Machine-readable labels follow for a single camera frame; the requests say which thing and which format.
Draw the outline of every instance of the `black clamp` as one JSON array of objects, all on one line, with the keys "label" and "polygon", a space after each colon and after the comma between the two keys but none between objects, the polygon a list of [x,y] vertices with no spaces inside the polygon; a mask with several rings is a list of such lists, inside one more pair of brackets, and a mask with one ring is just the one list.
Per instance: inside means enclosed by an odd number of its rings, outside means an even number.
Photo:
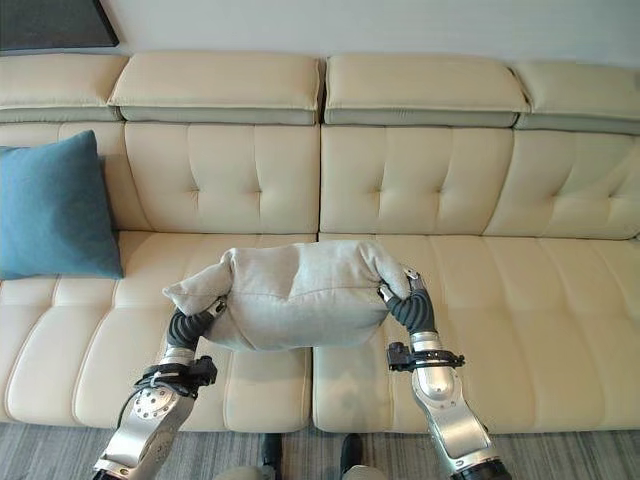
[{"label": "black clamp", "polygon": [[135,383],[136,388],[167,385],[183,397],[198,398],[198,388],[216,382],[218,369],[209,356],[200,357],[190,366],[180,363],[166,363],[147,368],[142,378]]},{"label": "black clamp", "polygon": [[456,355],[449,350],[426,350],[412,352],[401,342],[392,343],[387,350],[389,370],[413,372],[416,368],[452,367],[464,365],[464,355]]}]

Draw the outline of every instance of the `sofa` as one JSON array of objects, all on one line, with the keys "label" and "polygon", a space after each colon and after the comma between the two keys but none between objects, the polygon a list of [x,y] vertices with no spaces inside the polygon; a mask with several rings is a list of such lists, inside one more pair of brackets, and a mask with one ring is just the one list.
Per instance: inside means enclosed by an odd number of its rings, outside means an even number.
[{"label": "sofa", "polygon": [[[0,421],[112,428],[163,352],[161,290],[232,247],[373,239],[421,271],[494,433],[640,426],[640,72],[255,52],[0,58],[0,145],[95,132],[124,278],[0,282]],[[427,431],[387,318],[234,352],[186,430]]]}]

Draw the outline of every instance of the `person's foot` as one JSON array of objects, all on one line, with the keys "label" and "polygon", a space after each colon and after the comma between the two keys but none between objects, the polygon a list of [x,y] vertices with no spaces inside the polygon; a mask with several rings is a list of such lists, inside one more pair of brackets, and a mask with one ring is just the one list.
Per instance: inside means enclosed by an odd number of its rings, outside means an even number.
[{"label": "person's foot", "polygon": [[362,465],[362,437],[357,433],[350,433],[342,442],[340,455],[340,474],[344,475],[351,467]]},{"label": "person's foot", "polygon": [[282,478],[282,434],[267,433],[262,437],[262,465],[273,468],[276,480]]}]

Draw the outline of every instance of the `dark frame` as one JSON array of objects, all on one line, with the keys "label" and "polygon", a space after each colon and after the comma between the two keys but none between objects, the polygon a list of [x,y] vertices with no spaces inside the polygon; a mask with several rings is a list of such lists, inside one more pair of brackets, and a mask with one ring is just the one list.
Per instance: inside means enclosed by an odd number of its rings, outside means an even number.
[{"label": "dark frame", "polygon": [[118,43],[100,0],[0,0],[0,51]]}]

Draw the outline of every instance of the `sofa cushion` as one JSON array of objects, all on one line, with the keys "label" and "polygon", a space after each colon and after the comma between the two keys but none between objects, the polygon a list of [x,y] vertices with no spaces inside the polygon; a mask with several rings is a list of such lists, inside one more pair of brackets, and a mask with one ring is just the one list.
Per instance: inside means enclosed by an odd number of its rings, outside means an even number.
[{"label": "sofa cushion", "polygon": [[119,230],[151,230],[131,175],[122,122],[0,124],[0,145],[36,146],[70,138],[85,130],[96,135],[104,163],[112,222]]},{"label": "sofa cushion", "polygon": [[[491,432],[638,428],[640,244],[469,236],[367,238],[423,274],[444,346],[464,354],[465,397]],[[314,423],[332,432],[424,432],[410,374],[385,349],[314,349]]]},{"label": "sofa cushion", "polygon": [[[193,275],[231,247],[313,240],[121,232],[122,280],[1,282],[0,421],[113,427],[133,382],[163,353],[174,309],[162,295],[164,286]],[[202,340],[201,354],[213,358],[218,379],[200,390],[185,429],[284,432],[307,424],[308,349],[234,353]]]},{"label": "sofa cushion", "polygon": [[640,70],[549,61],[513,69],[531,104],[516,128],[640,134]]},{"label": "sofa cushion", "polygon": [[640,137],[515,131],[485,235],[626,239],[640,232]]},{"label": "sofa cushion", "polygon": [[87,129],[96,132],[98,153],[105,159],[118,229],[318,231],[318,127],[5,124],[0,125],[0,145],[41,145]]},{"label": "sofa cushion", "polygon": [[143,52],[109,100],[127,120],[313,125],[318,60],[249,52]]},{"label": "sofa cushion", "polygon": [[526,108],[513,74],[487,58],[346,54],[327,62],[328,124],[510,127]]},{"label": "sofa cushion", "polygon": [[0,278],[121,278],[93,131],[39,147],[0,147]]},{"label": "sofa cushion", "polygon": [[118,120],[109,95],[127,63],[117,55],[0,58],[0,122]]},{"label": "sofa cushion", "polygon": [[379,243],[336,241],[234,248],[163,290],[186,315],[226,310],[205,337],[233,350],[364,343],[388,309],[378,287],[409,296],[402,266]]},{"label": "sofa cushion", "polygon": [[471,128],[322,128],[326,233],[481,234],[513,133]]}]

